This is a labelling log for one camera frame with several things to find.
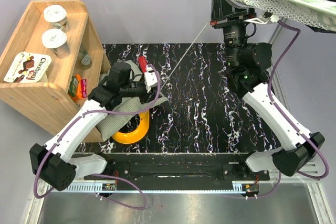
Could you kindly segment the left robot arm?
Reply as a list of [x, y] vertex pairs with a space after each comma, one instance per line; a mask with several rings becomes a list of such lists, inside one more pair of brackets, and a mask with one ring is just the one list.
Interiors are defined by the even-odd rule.
[[131, 70], [128, 62], [112, 66], [66, 126], [44, 145], [31, 147], [29, 155], [35, 175], [34, 187], [42, 179], [53, 189], [62, 191], [77, 178], [112, 177], [114, 167], [103, 155], [74, 158], [73, 154], [91, 130], [106, 117], [132, 117], [155, 106], [161, 89], [158, 71], [148, 64], [140, 80], [135, 81], [130, 78]]

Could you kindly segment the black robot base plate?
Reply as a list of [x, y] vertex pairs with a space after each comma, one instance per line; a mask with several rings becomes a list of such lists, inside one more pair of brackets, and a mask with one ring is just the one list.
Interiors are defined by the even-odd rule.
[[129, 180], [142, 191], [232, 190], [234, 181], [269, 181], [267, 171], [254, 173], [247, 154], [112, 153], [104, 175]]

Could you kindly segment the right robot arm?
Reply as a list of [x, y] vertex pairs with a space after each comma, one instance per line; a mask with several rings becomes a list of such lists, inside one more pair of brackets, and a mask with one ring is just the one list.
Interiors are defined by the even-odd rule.
[[246, 33], [248, 24], [256, 25], [256, 17], [254, 8], [238, 6], [231, 0], [212, 0], [210, 25], [223, 31], [228, 88], [261, 116], [280, 142], [279, 148], [248, 156], [239, 166], [239, 174], [245, 180], [271, 169], [289, 177], [303, 175], [305, 164], [322, 155], [325, 138], [304, 127], [273, 94], [274, 75], [267, 74], [272, 66], [272, 45], [249, 43]]

